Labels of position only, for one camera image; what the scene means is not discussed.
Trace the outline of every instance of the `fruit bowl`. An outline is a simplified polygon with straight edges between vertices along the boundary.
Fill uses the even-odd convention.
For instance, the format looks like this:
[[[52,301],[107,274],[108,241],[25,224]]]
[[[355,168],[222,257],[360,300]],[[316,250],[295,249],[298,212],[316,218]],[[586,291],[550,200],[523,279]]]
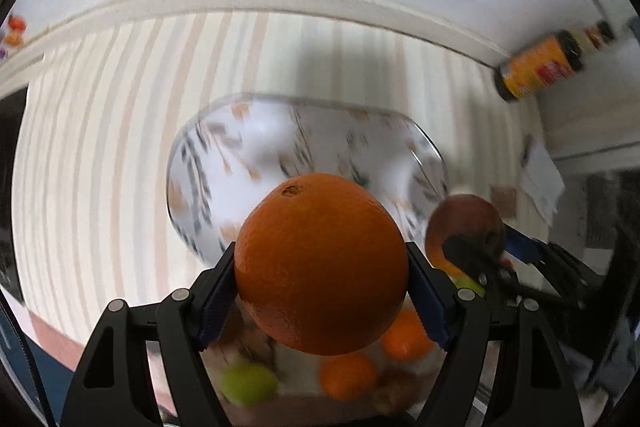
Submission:
[[[242,94],[205,108],[178,133],[166,177],[172,225],[213,266],[269,192],[309,172],[337,174],[366,188],[404,240],[420,248],[447,193],[442,156],[402,114]]]

